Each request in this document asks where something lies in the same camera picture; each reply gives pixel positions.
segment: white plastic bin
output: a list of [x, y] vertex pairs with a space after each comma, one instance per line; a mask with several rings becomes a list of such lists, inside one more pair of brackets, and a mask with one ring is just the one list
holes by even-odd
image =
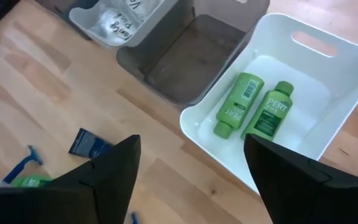
[[[298, 31], [333, 46], [336, 55], [329, 57], [295, 41], [293, 33]], [[259, 76], [265, 86], [240, 130], [228, 140], [221, 139], [213, 133], [215, 116], [241, 72]], [[240, 135], [265, 92], [281, 80], [295, 87], [293, 107], [273, 141], [318, 160], [358, 104], [358, 45], [283, 14], [264, 16], [224, 75], [180, 117], [188, 138], [257, 193]]]
[[70, 11], [70, 20], [77, 25], [86, 35], [91, 37], [95, 42], [101, 44], [108, 49], [114, 49], [116, 47], [128, 46], [135, 47], [149, 34], [149, 32], [157, 25], [158, 22], [166, 15], [166, 13], [172, 8], [172, 6], [178, 0], [162, 0], [158, 7], [151, 13], [151, 15], [139, 26], [136, 33], [128, 39], [124, 44], [113, 45], [107, 43], [103, 39], [100, 39], [92, 31], [91, 27], [94, 26], [101, 13], [101, 5], [111, 5], [112, 0], [99, 0], [94, 7], [90, 9], [74, 8]]

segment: pert shampoo bottle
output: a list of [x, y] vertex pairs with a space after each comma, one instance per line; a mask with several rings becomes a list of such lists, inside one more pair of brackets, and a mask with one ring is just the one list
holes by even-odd
[[241, 138], [245, 139], [246, 134], [256, 134], [272, 141], [292, 107], [292, 92], [293, 85], [285, 81], [279, 82], [274, 90], [268, 91]]
[[214, 133], [228, 139], [233, 130], [238, 130], [256, 96], [262, 89], [264, 81], [259, 77], [241, 73], [237, 78], [229, 96], [216, 115], [218, 123]]

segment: clear plastic bin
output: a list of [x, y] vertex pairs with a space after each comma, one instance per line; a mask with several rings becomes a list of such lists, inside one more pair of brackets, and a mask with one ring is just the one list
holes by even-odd
[[78, 5], [79, 7], [74, 7], [70, 10], [68, 17], [72, 23], [74, 23], [74, 25], [82, 30], [86, 35], [107, 49], [116, 49], [117, 47], [121, 46], [133, 47], [143, 41], [144, 37], [149, 34], [149, 32], [157, 25], [159, 21], [162, 20], [164, 15], [167, 14], [167, 12], [177, 1], [181, 0], [161, 1], [161, 3], [155, 8], [150, 16], [140, 24], [134, 35], [132, 35], [126, 42], [122, 44], [109, 43], [91, 30], [91, 27], [93, 27], [99, 21], [99, 16], [103, 12], [102, 8], [104, 8], [104, 6], [113, 7], [117, 4], [116, 2], [112, 0], [99, 0], [93, 7], [89, 9], [83, 9], [80, 7], [80, 5]]
[[118, 63], [170, 101], [197, 104], [269, 6], [269, 0], [239, 1], [179, 0], [138, 46], [118, 50]]

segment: barcode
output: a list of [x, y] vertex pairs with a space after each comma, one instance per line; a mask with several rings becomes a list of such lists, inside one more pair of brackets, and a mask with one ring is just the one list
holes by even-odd
[[254, 94], [256, 88], [258, 87], [258, 84], [259, 84], [259, 82], [256, 82], [254, 80], [249, 80], [247, 88], [244, 91], [244, 94], [242, 94], [243, 97], [248, 98], [248, 99], [251, 98], [252, 95]]

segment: hardwood plank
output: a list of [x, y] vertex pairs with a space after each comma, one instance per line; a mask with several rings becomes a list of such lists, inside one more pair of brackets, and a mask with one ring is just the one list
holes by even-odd
[[143, 182], [187, 223], [240, 223], [161, 160], [154, 162]]
[[[358, 0], [271, 0], [289, 14], [358, 43]], [[80, 127], [117, 143], [140, 134], [130, 210], [143, 223], [271, 223], [261, 199], [190, 142], [180, 108], [116, 63], [116, 51], [21, 1], [0, 22], [0, 178], [33, 144], [45, 162], [25, 174], [57, 177], [86, 159], [67, 154]], [[358, 175], [358, 107], [321, 162]]]

